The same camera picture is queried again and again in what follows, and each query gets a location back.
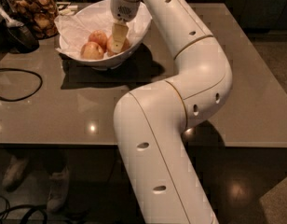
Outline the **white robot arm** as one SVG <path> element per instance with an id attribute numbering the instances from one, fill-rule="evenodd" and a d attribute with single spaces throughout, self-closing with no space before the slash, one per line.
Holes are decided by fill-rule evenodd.
<path id="1" fill-rule="evenodd" d="M 185 0 L 143 1 L 176 66 L 176 74 L 129 91 L 117 103 L 120 155 L 146 224 L 219 224 L 183 145 L 181 134 L 215 114 L 232 85 L 228 59 Z"/>

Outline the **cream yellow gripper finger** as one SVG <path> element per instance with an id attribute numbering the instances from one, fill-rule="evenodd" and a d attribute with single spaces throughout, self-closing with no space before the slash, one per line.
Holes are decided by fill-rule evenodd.
<path id="1" fill-rule="evenodd" d="M 111 50 L 113 52 L 120 52 L 124 41 L 127 38 L 129 31 L 128 25 L 123 21 L 115 21 L 112 26 L 112 38 L 113 44 L 111 45 Z"/>

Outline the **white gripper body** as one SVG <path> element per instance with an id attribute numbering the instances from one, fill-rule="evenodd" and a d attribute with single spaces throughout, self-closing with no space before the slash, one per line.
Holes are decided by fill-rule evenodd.
<path id="1" fill-rule="evenodd" d="M 110 9 L 118 21 L 132 21 L 138 12 L 141 0 L 111 0 Z"/>

